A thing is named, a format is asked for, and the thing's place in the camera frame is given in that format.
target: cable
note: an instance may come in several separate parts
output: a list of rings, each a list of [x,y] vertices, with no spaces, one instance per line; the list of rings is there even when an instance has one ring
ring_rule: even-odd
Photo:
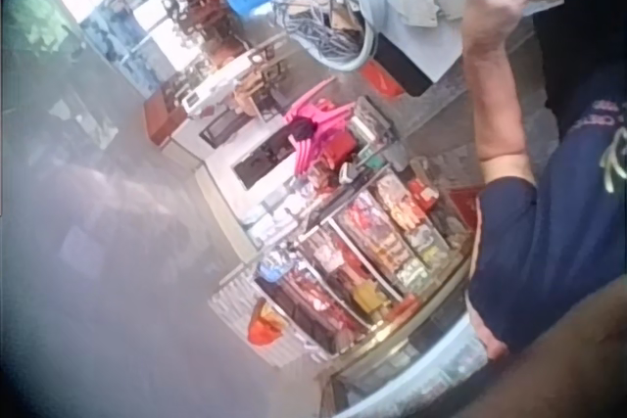
[[[623,180],[627,180],[625,156],[627,156],[627,129],[623,126],[616,129],[611,144],[601,156],[600,166],[604,169],[603,184],[607,193],[614,193],[614,172]]]
[[[288,34],[304,39],[317,50],[320,56],[334,61],[350,62],[356,58],[363,47],[363,30],[349,31],[333,28],[333,10],[341,6],[334,0],[308,0],[308,5],[298,0],[274,0],[273,8],[276,20]],[[290,7],[309,7],[307,11],[290,14]],[[344,0],[344,8],[349,11],[350,4]]]

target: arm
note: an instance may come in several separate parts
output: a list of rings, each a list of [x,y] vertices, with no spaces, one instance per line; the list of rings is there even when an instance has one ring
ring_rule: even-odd
[[[527,0],[466,0],[463,67],[473,102],[477,155],[486,183],[517,176],[534,183],[522,112],[505,40]]]

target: shop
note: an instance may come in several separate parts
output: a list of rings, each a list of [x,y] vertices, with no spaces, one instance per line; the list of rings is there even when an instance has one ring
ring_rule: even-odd
[[[251,40],[240,7],[173,14],[200,53],[145,105],[150,139],[195,175],[239,257],[209,306],[268,364],[313,361],[323,416],[372,412],[409,381],[426,402],[486,362],[463,298],[476,191],[439,187],[368,96],[299,70],[278,28]],[[362,73],[402,93],[377,63]],[[313,86],[300,97],[285,85],[298,74]]]
[[[239,224],[251,258],[221,281],[209,304],[271,365],[302,356],[317,362],[328,378],[329,416],[352,416],[407,375],[424,382],[426,401],[485,364],[463,299],[476,190],[437,188],[432,168],[410,162],[366,97],[333,107],[320,98],[328,82],[297,100],[281,128],[299,107],[336,114],[348,107],[345,126],[314,159],[299,165],[297,145],[281,161],[272,142],[279,129],[232,166],[237,181],[221,187],[227,205],[235,183],[261,184],[267,196],[257,220]],[[264,165],[270,149],[277,150],[274,168]],[[255,172],[238,168],[245,162],[255,162]],[[260,328],[253,318],[260,302],[268,312],[261,323],[274,326],[269,344],[251,333],[251,325]]]

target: person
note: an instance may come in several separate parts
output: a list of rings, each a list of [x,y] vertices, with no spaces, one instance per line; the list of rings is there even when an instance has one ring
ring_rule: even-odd
[[[523,351],[627,263],[627,0],[564,0],[534,18],[560,138],[538,181],[505,48],[527,1],[466,0],[461,28],[486,183],[466,301],[491,359]]]
[[[490,362],[405,418],[627,416],[627,276],[574,305],[518,356]]]

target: red object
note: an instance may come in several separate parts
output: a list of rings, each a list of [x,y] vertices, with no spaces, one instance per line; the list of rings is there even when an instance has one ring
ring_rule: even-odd
[[[403,95],[405,90],[379,63],[370,59],[360,70],[362,76],[377,92],[387,98]]]
[[[332,170],[342,166],[357,147],[357,141],[349,131],[340,131],[326,141],[322,148],[322,154],[326,163]]]
[[[248,327],[248,341],[257,347],[269,345],[281,336],[279,329],[262,318],[254,320]]]
[[[418,201],[418,205],[425,212],[429,212],[429,210],[435,206],[440,198],[437,190],[425,185],[418,178],[414,178],[408,183],[408,189],[415,200]]]
[[[477,196],[481,187],[459,188],[449,191],[449,197],[456,206],[459,216],[470,229],[477,229]]]
[[[321,152],[322,141],[324,138],[328,138],[330,133],[334,131],[343,131],[346,128],[346,123],[353,113],[354,103],[344,105],[339,108],[334,108],[329,111],[323,111],[318,106],[311,103],[314,95],[322,90],[334,77],[322,81],[316,87],[312,88],[309,92],[299,98],[289,112],[285,115],[285,122],[292,122],[296,116],[308,117],[315,124],[317,129],[312,138],[304,141],[297,141],[290,136],[290,142],[296,149],[296,168],[294,168],[295,175],[302,175],[305,173],[310,165],[315,162]],[[324,108],[331,106],[331,102],[328,100],[321,101],[321,105]]]
[[[413,314],[420,307],[420,300],[413,294],[408,294],[400,303],[396,304],[385,315],[386,322],[393,322],[404,314]]]

